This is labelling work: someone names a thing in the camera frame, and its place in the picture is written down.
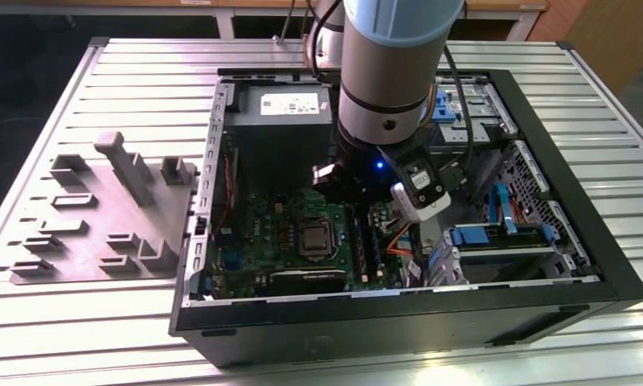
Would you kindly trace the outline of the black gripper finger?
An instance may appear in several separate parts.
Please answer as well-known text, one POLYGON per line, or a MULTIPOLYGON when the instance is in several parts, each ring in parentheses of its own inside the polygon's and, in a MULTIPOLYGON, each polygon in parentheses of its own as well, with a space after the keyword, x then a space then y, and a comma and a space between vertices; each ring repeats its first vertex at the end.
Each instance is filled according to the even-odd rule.
POLYGON ((313 180, 312 185, 314 188, 324 188, 334 182, 334 168, 336 164, 314 165, 312 168, 313 180))

